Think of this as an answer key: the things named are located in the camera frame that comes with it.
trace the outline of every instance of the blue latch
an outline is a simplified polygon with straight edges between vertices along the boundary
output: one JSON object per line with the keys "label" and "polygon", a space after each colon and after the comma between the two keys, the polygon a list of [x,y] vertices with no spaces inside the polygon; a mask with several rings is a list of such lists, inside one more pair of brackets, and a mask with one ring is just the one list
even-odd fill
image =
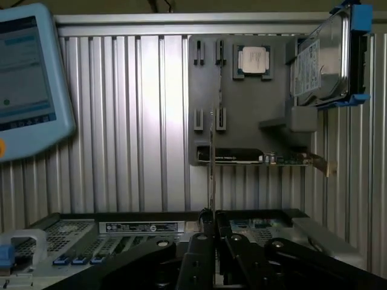
{"label": "blue latch", "polygon": [[372,28],[372,5],[353,5],[351,31],[370,33]]}
{"label": "blue latch", "polygon": [[15,264],[15,248],[13,245],[0,246],[0,268],[10,269]]}
{"label": "blue latch", "polygon": [[72,265],[86,265],[89,262],[89,258],[85,256],[76,257],[71,264]]}
{"label": "blue latch", "polygon": [[61,255],[59,258],[53,261],[54,266],[66,266],[70,264],[71,259],[66,255]]}
{"label": "blue latch", "polygon": [[326,110],[339,107],[353,107],[364,104],[364,102],[369,100],[370,98],[371,96],[369,94],[355,94],[351,96],[349,101],[334,101],[326,105],[318,106],[317,109]]}
{"label": "blue latch", "polygon": [[101,264],[103,261],[106,260],[106,255],[96,255],[90,260],[91,265]]}
{"label": "blue latch", "polygon": [[344,0],[343,3],[334,7],[330,14],[334,15],[345,6],[351,5],[351,31],[363,33],[371,32],[372,5],[361,4],[359,0]]}

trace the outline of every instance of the blue tab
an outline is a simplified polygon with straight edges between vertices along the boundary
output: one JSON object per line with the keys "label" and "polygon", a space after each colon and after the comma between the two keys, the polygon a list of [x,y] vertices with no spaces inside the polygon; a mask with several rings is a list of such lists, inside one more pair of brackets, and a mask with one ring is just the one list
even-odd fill
{"label": "blue tab", "polygon": [[354,107],[364,104],[364,102],[369,100],[370,98],[371,96],[369,94],[355,94],[351,96],[349,101],[334,101],[333,103],[318,106],[317,109],[321,111],[339,107]]}
{"label": "blue tab", "polygon": [[79,256],[79,257],[76,257],[71,262],[71,264],[72,265],[86,265],[88,262],[89,262],[89,258],[88,257]]}
{"label": "blue tab", "polygon": [[101,264],[105,260],[106,260],[105,255],[96,255],[90,260],[90,264],[91,265]]}
{"label": "blue tab", "polygon": [[351,12],[351,31],[371,32],[372,5],[353,5]]}
{"label": "blue tab", "polygon": [[15,248],[13,245],[0,246],[0,268],[10,269],[15,264]]}
{"label": "blue tab", "polygon": [[70,262],[71,262],[71,260],[69,257],[67,257],[65,255],[61,255],[59,258],[57,258],[56,260],[53,261],[53,265],[54,266],[65,266],[65,265],[68,265]]}

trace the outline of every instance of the black cable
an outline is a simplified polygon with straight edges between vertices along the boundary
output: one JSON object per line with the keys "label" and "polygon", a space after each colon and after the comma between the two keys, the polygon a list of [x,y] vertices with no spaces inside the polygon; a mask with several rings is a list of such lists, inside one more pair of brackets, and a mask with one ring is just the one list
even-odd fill
{"label": "black cable", "polygon": [[164,2],[168,5],[168,13],[172,13],[172,5],[168,0],[164,0]]}

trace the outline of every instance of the label sticker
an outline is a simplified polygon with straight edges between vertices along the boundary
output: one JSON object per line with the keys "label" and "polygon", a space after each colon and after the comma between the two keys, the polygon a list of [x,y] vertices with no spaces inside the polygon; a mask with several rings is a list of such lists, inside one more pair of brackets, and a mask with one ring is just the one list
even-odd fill
{"label": "label sticker", "polygon": [[297,56],[294,65],[295,96],[320,87],[319,50],[320,40],[317,40]]}
{"label": "label sticker", "polygon": [[109,222],[107,233],[177,233],[177,222]]}

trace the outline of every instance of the hard drive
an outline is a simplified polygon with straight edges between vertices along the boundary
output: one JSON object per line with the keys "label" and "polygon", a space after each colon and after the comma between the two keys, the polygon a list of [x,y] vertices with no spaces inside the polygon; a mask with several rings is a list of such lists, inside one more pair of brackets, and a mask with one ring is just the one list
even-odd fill
{"label": "hard drive", "polygon": [[353,98],[365,98],[369,31],[362,17],[368,20],[368,14],[372,17],[368,5],[342,7],[298,45],[291,65],[291,94],[299,106],[348,106]]}

